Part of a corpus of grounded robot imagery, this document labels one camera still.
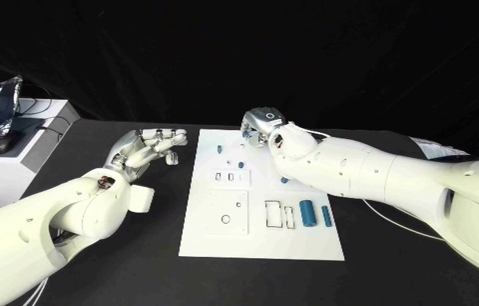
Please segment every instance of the white robotic arm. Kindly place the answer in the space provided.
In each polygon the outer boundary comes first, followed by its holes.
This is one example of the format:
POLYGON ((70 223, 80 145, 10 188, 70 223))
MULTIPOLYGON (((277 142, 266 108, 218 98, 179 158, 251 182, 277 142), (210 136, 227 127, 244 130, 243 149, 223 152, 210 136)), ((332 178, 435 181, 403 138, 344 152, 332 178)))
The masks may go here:
POLYGON ((155 190, 132 185, 149 162, 178 164, 184 129, 130 131, 111 148, 104 168, 0 208, 0 305, 13 301, 119 229, 127 211, 146 213, 155 190), (51 237, 51 227, 62 233, 51 237))
POLYGON ((272 108, 247 112, 241 131, 254 147, 269 146, 285 178, 403 209, 479 267, 479 161, 438 163, 328 134, 318 140, 272 108))

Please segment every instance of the black table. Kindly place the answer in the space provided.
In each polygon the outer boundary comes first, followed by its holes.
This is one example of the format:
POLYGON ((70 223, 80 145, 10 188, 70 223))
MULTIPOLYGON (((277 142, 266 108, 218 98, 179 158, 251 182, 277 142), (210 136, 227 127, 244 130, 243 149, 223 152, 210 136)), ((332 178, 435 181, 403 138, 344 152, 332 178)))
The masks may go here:
MULTIPOLYGON (((156 190, 148 214, 129 213, 116 234, 88 247, 49 279, 38 305, 476 305, 479 269, 445 242, 396 227, 361 200, 331 197, 345 262, 179 257, 189 183, 204 125, 80 120, 28 189, 35 194, 103 166, 132 129, 185 128, 179 165, 152 163, 137 184, 156 190)), ((387 152, 425 158, 393 132, 326 130, 387 152)), ((429 231, 396 209, 375 205, 429 231)), ((26 296, 12 304, 22 305, 26 296)))

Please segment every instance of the white cable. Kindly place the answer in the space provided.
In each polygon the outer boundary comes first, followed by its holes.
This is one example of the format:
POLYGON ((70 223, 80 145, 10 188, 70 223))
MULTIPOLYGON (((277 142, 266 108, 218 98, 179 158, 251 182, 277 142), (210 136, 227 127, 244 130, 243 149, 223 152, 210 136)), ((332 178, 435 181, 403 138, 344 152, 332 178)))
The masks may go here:
POLYGON ((315 134, 319 134, 319 135, 324 135, 326 138, 331 137, 331 135, 328 135, 326 133, 322 133, 322 132, 318 132, 318 131, 312 131, 306 128, 302 128, 300 126, 298 126, 298 124, 293 123, 293 121, 290 121, 290 125, 293 125, 298 129, 300 129, 302 131, 305 132, 309 132, 309 133, 315 133, 315 134))
POLYGON ((25 302, 23 306, 28 306, 28 304, 31 303, 32 299, 38 295, 38 292, 39 292, 39 290, 42 289, 42 287, 45 286, 47 283, 48 283, 48 278, 45 280, 42 280, 41 284, 38 285, 38 289, 35 290, 35 293, 32 294, 31 298, 25 302))
POLYGON ((42 290, 41 290, 41 292, 38 293, 38 298, 35 299, 35 302, 34 302, 32 306, 35 306, 35 305, 38 304, 38 299, 41 298, 41 295, 42 295, 44 289, 45 289, 45 287, 47 287, 47 285, 48 285, 48 278, 45 278, 44 282, 45 282, 45 283, 44 283, 44 286, 42 286, 42 290))
POLYGON ((438 237, 435 237, 433 235, 427 235, 427 234, 425 234, 425 233, 422 233, 422 232, 419 232, 419 231, 416 231, 416 230, 413 230, 412 228, 407 228, 406 226, 403 226, 400 223, 396 223, 396 221, 394 220, 391 220, 391 219, 388 219, 374 208, 373 208, 373 206, 370 205, 370 203, 368 203, 368 201, 367 200, 364 200, 363 199, 363 201, 365 202, 365 204, 368 205, 368 207, 371 208, 371 210, 388 221, 388 222, 391 222, 393 224, 396 224, 399 227, 401 227, 401 228, 404 228, 404 229, 407 229, 409 231, 412 231, 412 232, 414 232, 414 233, 417 233, 419 235, 423 235, 425 237, 429 237, 429 238, 432 238, 432 239, 438 239, 438 240, 442 240, 442 242, 445 242, 445 240, 442 239, 442 238, 438 238, 438 237))

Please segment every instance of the blue cylinder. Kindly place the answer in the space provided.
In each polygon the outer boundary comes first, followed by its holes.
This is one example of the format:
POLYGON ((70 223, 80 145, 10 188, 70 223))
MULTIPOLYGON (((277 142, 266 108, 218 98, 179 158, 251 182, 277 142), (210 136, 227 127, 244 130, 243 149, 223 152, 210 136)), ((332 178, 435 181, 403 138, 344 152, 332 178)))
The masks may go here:
POLYGON ((315 208, 312 207, 311 200, 302 200, 299 202, 299 207, 302 209, 302 218, 303 218, 303 226, 312 227, 316 226, 316 216, 315 216, 315 208))
POLYGON ((322 216, 325 217, 325 224, 331 228, 332 227, 332 218, 329 217, 328 206, 322 207, 322 216))

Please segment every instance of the black curtain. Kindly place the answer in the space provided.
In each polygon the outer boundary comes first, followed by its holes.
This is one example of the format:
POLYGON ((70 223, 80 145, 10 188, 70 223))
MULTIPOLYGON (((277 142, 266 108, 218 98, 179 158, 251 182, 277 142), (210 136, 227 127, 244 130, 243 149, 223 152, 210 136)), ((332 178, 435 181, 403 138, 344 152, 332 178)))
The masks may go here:
POLYGON ((388 129, 479 154, 478 0, 0 0, 3 77, 90 118, 388 129))

